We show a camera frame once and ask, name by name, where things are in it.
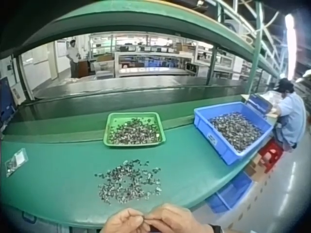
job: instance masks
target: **small plastic bag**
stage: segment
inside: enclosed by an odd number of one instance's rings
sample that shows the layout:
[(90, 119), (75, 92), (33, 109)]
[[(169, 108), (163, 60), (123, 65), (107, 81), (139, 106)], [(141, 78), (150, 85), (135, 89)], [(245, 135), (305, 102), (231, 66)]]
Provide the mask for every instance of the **small plastic bag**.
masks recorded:
[(11, 176), (20, 166), (28, 161), (25, 148), (16, 152), (11, 159), (5, 162), (6, 177)]

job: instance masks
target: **blue shirt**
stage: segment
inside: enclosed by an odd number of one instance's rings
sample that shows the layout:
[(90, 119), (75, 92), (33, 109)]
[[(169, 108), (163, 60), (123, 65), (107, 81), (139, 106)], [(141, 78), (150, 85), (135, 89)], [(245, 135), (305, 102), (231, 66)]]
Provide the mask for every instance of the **blue shirt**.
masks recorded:
[(277, 138), (291, 147), (298, 143), (306, 128), (306, 108), (302, 98), (295, 92), (288, 94), (279, 104), (281, 109), (281, 125), (277, 130)]

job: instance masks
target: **factory floor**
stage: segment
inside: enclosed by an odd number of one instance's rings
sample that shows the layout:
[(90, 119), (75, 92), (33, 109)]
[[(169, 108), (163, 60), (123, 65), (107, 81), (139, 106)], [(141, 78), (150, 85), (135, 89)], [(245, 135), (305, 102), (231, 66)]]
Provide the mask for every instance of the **factory floor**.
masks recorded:
[(285, 153), (261, 182), (233, 210), (216, 215), (206, 205), (193, 213), (202, 223), (214, 223), (242, 233), (286, 233), (306, 211), (311, 198), (311, 134), (292, 153)]

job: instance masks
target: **blue bin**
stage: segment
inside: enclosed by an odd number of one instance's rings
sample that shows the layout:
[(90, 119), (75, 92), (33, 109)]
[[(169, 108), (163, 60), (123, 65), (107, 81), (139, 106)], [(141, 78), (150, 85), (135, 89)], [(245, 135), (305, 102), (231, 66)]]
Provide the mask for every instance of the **blue bin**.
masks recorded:
[(248, 175), (241, 172), (218, 192), (207, 198), (205, 202), (214, 213), (229, 211), (245, 196), (252, 183)]
[[(214, 128), (210, 123), (210, 119), (218, 117), (223, 114), (233, 112), (241, 113), (246, 119), (257, 126), (263, 135), (257, 139), (252, 145), (242, 152), (238, 152), (235, 148), (222, 136), (222, 134)], [(242, 102), (218, 104), (208, 107), (196, 108), (194, 110), (194, 125), (204, 135), (204, 137), (211, 143), (211, 145), (219, 153), (220, 157), (226, 164), (233, 164), (235, 161), (243, 158), (245, 155), (254, 153), (259, 150), (261, 143), (267, 138), (273, 129), (262, 116), (255, 113), (248, 106)]]

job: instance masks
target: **dark trousers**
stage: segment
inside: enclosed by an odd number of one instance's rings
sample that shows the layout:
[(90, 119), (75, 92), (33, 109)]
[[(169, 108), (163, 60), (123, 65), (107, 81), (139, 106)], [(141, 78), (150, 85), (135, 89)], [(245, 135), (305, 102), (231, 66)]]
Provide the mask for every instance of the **dark trousers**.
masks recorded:
[(71, 70), (71, 77), (78, 78), (79, 77), (79, 63), (75, 63), (70, 61), (70, 70)]

